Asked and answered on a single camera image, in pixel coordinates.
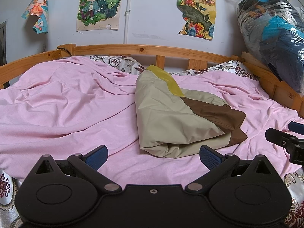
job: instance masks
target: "plastic bag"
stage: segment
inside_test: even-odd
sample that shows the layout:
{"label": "plastic bag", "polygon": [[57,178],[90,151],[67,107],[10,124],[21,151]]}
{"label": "plastic bag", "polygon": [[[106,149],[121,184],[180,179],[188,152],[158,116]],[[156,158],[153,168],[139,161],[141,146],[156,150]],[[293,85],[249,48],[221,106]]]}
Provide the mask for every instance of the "plastic bag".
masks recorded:
{"label": "plastic bag", "polygon": [[287,0],[234,0],[249,52],[304,95],[304,23]]}

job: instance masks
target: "pink bed sheet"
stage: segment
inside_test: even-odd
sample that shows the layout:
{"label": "pink bed sheet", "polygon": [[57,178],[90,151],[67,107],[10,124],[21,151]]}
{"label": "pink bed sheet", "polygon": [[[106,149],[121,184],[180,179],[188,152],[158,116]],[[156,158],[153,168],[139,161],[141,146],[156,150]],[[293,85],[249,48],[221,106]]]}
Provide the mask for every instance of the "pink bed sheet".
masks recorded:
{"label": "pink bed sheet", "polygon": [[[213,93],[247,114],[241,129],[248,139],[220,153],[235,153],[241,159],[264,154],[281,177],[300,168],[289,163],[285,150],[267,142],[264,134],[270,127],[287,131],[290,121],[304,124],[304,120],[269,99],[258,81],[225,71],[174,78],[182,88]],[[66,159],[106,145],[109,158],[99,172],[122,187],[185,186],[207,173],[198,154],[168,159],[140,150],[136,79],[84,57],[32,67],[13,86],[0,90],[0,169],[22,181],[43,154]]]}

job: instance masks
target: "black cable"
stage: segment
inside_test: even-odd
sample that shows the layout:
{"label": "black cable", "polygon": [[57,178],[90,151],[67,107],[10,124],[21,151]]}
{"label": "black cable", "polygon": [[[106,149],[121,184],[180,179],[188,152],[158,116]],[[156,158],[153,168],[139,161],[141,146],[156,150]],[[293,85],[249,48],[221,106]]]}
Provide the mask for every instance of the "black cable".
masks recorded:
{"label": "black cable", "polygon": [[65,48],[62,48],[62,47],[57,48],[57,50],[59,50],[59,49],[65,50],[67,53],[69,53],[70,56],[73,56],[73,55],[71,54],[71,52],[69,52],[69,51],[68,51],[67,49],[65,49]]}

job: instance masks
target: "anime drawing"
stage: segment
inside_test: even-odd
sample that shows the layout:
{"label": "anime drawing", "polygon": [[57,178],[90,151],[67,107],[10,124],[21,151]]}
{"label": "anime drawing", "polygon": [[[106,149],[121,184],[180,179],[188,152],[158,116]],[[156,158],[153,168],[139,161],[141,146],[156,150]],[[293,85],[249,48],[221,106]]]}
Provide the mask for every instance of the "anime drawing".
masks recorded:
{"label": "anime drawing", "polygon": [[213,39],[215,0],[177,0],[177,6],[186,21],[179,34]]}
{"label": "anime drawing", "polygon": [[118,28],[120,0],[80,0],[77,31]]}
{"label": "anime drawing", "polygon": [[33,27],[36,33],[48,32],[48,0],[32,0],[28,5],[22,18],[26,19],[30,15],[39,16],[38,21]]}

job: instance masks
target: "metal rivet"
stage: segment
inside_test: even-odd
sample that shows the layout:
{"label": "metal rivet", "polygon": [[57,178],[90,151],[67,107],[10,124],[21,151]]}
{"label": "metal rivet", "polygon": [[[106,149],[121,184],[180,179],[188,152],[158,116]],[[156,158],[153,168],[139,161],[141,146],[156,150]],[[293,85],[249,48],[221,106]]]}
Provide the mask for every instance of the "metal rivet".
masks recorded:
{"label": "metal rivet", "polygon": [[151,193],[151,194],[156,194],[157,192],[158,192],[158,191],[157,191],[156,189],[151,189],[151,190],[150,190],[150,193]]}
{"label": "metal rivet", "polygon": [[190,183],[188,185],[188,189],[193,190],[193,191],[198,191],[201,190],[203,188],[203,186],[199,183]]}
{"label": "metal rivet", "polygon": [[116,183],[108,183],[104,186],[107,191],[116,191],[119,189],[119,185]]}

